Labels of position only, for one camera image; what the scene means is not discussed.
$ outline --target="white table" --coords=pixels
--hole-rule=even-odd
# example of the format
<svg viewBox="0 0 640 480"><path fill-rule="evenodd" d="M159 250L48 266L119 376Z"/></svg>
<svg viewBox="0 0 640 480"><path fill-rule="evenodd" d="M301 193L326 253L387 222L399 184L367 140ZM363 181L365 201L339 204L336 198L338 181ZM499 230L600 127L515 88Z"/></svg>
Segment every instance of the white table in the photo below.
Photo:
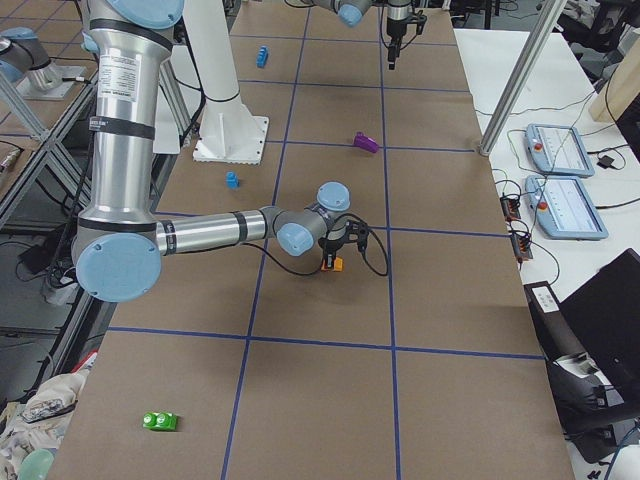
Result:
<svg viewBox="0 0 640 480"><path fill-rule="evenodd" d="M474 97L474 105L478 111L480 127L484 131L491 117L483 113L490 114L495 109L528 33L456 30L455 34L469 88ZM570 103L586 100L562 110L539 110L510 116L490 156L493 168L503 170L508 178L517 182L524 191L524 179L531 173L518 166L507 139L507 132L524 129L530 123L568 126L574 122L580 133L594 132L607 124L596 123L589 115L588 107L595 98L595 94L588 97L592 91L591 84L562 36L552 34L527 80L514 112L540 107L562 108ZM512 132L510 135L521 165L534 169L525 152L523 133ZM615 126L586 136L583 140L589 151L626 143ZM596 205L617 204L640 196L640 163L628 147L620 151L627 160L627 165L622 171L603 170L595 166L596 174L584 180ZM494 171L494 176L496 181L505 178L504 174L497 170ZM499 193L502 192L503 186L504 184L498 185ZM511 185L506 187L509 193L516 190ZM531 210L524 207L520 210L523 220L531 226ZM560 300L569 296L623 250L632 247L640 251L640 203L619 209L601 210L600 214L609 231L609 238L605 240L550 240L545 237L539 226L533 231L533 240L550 250L560 263L560 277L553 285ZM535 246L533 254L534 259L524 262L522 266L522 283L552 281L556 275L554 261ZM594 468L593 465L584 462L572 444L568 444L568 448L577 479L586 478L594 469L602 470L601 478L604 478L606 467L596 465ZM640 447L627 447L616 461L610 480L635 480L639 471Z"/></svg>

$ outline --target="metal pole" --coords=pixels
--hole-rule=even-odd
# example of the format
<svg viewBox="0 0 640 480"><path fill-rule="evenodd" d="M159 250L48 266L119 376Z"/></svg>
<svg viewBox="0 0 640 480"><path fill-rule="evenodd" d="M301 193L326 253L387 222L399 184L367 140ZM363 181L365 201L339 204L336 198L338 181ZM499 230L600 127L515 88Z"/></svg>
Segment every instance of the metal pole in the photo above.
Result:
<svg viewBox="0 0 640 480"><path fill-rule="evenodd" d="M171 60L167 60L160 65L160 88L164 97L167 99L169 109L171 110L173 118L176 121L176 125L178 126L178 132L182 134L182 132L189 127L191 118L184 102L182 92L180 91L180 86L176 81Z"/></svg>
<svg viewBox="0 0 640 480"><path fill-rule="evenodd" d="M33 113L29 105L18 93L18 90L7 80L2 72L0 72L0 98L4 98L11 112L20 119L33 138L42 142L47 139L49 130Z"/></svg>
<svg viewBox="0 0 640 480"><path fill-rule="evenodd" d="M565 3L567 3L567 0L547 0L544 2L542 12L540 12L540 19L533 28L533 31L529 34L522 48L522 52L516 62L516 66L513 68L513 72L511 72L507 86L504 88L498 105L491 116L489 125L487 125L487 129L484 132L480 146L478 147L481 155L488 156L495 146L498 136L504 124L507 123L513 106L518 100L518 96L527 78L529 78L531 70L533 70L536 64L540 52L542 52L544 45L547 43L549 34L558 21L558 17Z"/></svg>

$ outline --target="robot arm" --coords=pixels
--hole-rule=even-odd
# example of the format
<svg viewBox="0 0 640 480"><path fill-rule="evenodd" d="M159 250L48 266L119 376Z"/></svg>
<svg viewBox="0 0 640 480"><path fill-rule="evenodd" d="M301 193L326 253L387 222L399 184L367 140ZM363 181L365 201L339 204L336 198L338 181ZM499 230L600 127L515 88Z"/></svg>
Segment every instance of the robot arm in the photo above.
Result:
<svg viewBox="0 0 640 480"><path fill-rule="evenodd" d="M302 0L302 3L337 13L338 18L349 27L358 25L374 4L372 0Z"/></svg>
<svg viewBox="0 0 640 480"><path fill-rule="evenodd" d="M62 76L36 34L24 27L0 32L0 71L10 82L16 82L26 74L31 84L41 91L62 83Z"/></svg>
<svg viewBox="0 0 640 480"><path fill-rule="evenodd" d="M315 5L338 14L340 20L349 27L355 27L372 5L386 6L387 35L390 37L387 47L389 70L395 70L396 59L403 49L402 40L409 25L416 26L416 36L422 35L427 17L422 10L416 12L417 0L301 0L307 5Z"/></svg>
<svg viewBox="0 0 640 480"><path fill-rule="evenodd" d="M396 59L402 50L402 39L407 34L407 26L416 26L416 36L422 35L427 17L422 10L415 11L412 0L388 0L387 5L387 35L390 37L387 45L387 62L389 70L395 70Z"/></svg>
<svg viewBox="0 0 640 480"><path fill-rule="evenodd" d="M138 7L138 10L127 7ZM349 192L330 182L302 212L259 210L157 222L149 211L159 70L172 48L182 1L86 2L89 34L100 52L91 203L78 218L72 256L80 285L105 301L143 295L161 257L276 237L298 256L321 239L344 235Z"/></svg>

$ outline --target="blue toy block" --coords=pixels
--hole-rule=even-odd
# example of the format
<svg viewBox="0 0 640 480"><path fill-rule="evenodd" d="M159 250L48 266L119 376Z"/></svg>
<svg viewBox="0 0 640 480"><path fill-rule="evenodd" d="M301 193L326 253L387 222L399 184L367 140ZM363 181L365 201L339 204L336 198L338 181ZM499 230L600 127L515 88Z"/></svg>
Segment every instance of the blue toy block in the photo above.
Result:
<svg viewBox="0 0 640 480"><path fill-rule="evenodd" d="M227 187L238 188L240 186L240 180L235 172L227 172Z"/></svg>
<svg viewBox="0 0 640 480"><path fill-rule="evenodd" d="M264 68L267 64L267 59L269 58L269 48L265 45L260 47L258 50L258 57L256 58L256 65L258 68Z"/></svg>

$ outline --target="white cloth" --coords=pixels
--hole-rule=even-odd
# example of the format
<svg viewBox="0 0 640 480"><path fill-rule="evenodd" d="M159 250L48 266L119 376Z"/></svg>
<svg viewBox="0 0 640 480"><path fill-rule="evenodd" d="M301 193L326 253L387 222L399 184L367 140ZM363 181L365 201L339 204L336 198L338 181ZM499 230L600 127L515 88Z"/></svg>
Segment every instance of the white cloth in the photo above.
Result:
<svg viewBox="0 0 640 480"><path fill-rule="evenodd" d="M58 449L88 374L83 369L50 378L22 413L13 415L0 435L0 480L17 480L22 461L34 450Z"/></svg>

